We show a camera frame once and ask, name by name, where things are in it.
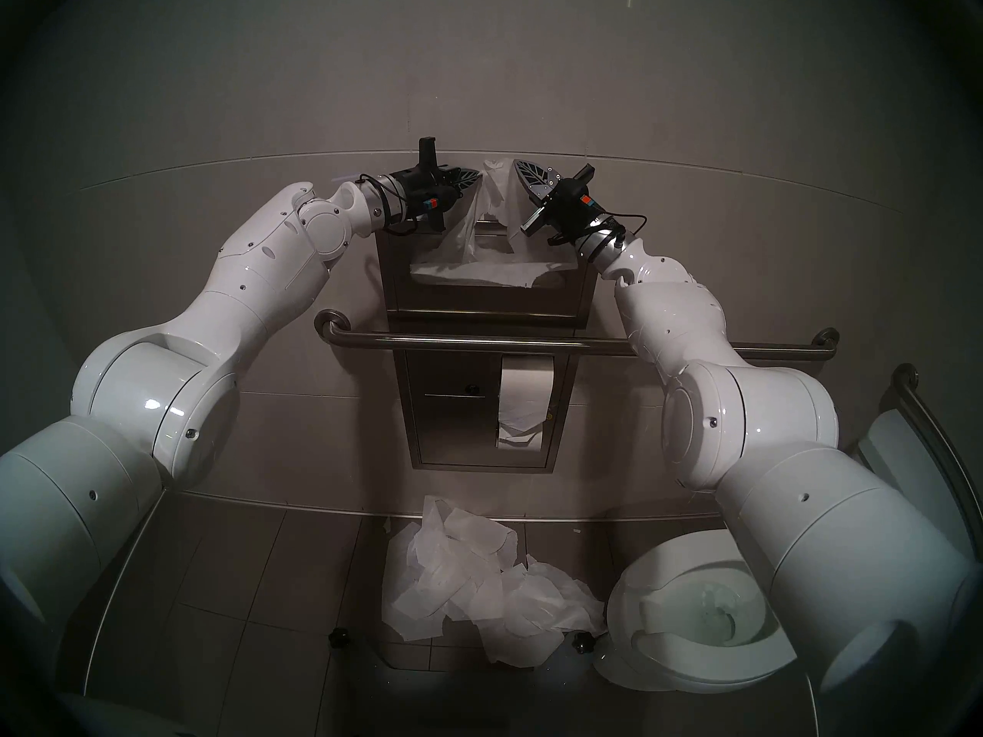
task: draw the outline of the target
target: toilet paper roll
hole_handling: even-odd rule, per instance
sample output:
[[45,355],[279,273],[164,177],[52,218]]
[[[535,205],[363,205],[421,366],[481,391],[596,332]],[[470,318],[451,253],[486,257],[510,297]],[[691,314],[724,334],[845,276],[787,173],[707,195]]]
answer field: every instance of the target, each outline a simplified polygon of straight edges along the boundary
[[498,390],[498,448],[543,448],[543,422],[551,395],[553,357],[503,356]]

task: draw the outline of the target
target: black knob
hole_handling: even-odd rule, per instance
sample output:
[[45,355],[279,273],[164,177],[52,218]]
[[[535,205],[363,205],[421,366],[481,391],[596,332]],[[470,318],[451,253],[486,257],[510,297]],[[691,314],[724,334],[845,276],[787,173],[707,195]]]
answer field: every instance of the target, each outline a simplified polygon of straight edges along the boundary
[[336,627],[334,631],[327,635],[327,641],[331,644],[331,649],[344,649],[348,644],[351,644],[352,635],[348,633],[348,629],[343,629],[340,626]]
[[573,637],[573,649],[576,649],[579,654],[592,653],[595,644],[597,644],[597,640],[589,631],[581,631]]

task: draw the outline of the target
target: toilet bowl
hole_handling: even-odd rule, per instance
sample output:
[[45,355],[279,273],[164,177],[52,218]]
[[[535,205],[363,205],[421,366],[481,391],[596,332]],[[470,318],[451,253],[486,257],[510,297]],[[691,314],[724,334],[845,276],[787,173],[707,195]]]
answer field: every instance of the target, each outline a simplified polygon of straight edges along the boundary
[[727,530],[664,542],[621,574],[594,667],[634,690],[727,692],[795,653]]

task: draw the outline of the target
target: paper pile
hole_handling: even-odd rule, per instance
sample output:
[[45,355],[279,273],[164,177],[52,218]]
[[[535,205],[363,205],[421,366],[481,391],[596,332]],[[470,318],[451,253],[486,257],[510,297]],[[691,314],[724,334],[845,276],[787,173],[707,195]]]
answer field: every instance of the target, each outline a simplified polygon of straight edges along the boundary
[[587,585],[530,555],[515,565],[517,546],[511,528],[426,497],[423,522],[389,542],[382,620],[407,642],[441,636],[444,616],[471,620],[488,660],[517,667],[545,662],[564,631],[604,633]]
[[[425,285],[504,285],[532,287],[551,271],[577,268],[573,246],[551,246],[548,233],[526,237],[522,223],[536,209],[512,168],[512,159],[486,160],[481,178],[464,193],[467,212],[448,224],[449,231],[432,251],[410,263],[410,276]],[[450,219],[454,214],[448,213]],[[482,248],[475,222],[493,218],[506,227],[511,253]]]

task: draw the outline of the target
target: wall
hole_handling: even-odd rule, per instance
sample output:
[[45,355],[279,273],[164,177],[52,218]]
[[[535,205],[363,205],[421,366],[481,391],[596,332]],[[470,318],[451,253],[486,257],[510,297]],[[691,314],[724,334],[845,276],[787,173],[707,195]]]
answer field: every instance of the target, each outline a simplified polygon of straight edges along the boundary
[[[70,0],[3,93],[0,178],[76,360],[175,316],[215,249],[269,195],[415,162],[418,137],[480,165],[523,153],[650,216],[650,251],[723,302],[734,340],[807,342],[844,437],[890,369],[897,310],[960,130],[957,90],[892,0]],[[392,358],[334,353],[313,313],[384,325],[373,242],[267,345],[203,490],[367,511],[425,493],[530,517],[670,515],[712,504],[658,453],[642,364],[584,360],[551,476],[410,468]],[[621,336],[599,284],[588,332]],[[889,362],[888,356],[881,361]]]
[[0,193],[0,454],[68,414],[78,367],[37,295]]

